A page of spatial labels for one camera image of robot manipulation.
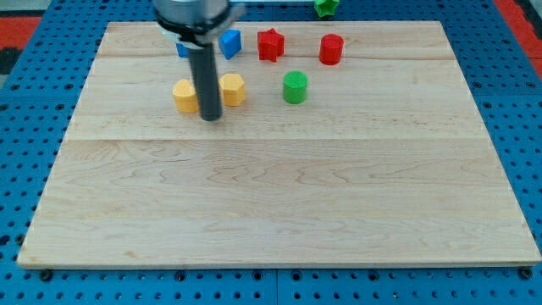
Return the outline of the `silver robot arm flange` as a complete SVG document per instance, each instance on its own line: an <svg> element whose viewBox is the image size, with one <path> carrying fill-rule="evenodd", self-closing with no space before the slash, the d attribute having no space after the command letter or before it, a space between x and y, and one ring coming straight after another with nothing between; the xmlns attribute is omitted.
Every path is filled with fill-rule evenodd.
<svg viewBox="0 0 542 305"><path fill-rule="evenodd" d="M188 48L213 42L246 10L230 0L153 0L152 6L161 32Z"/></svg>

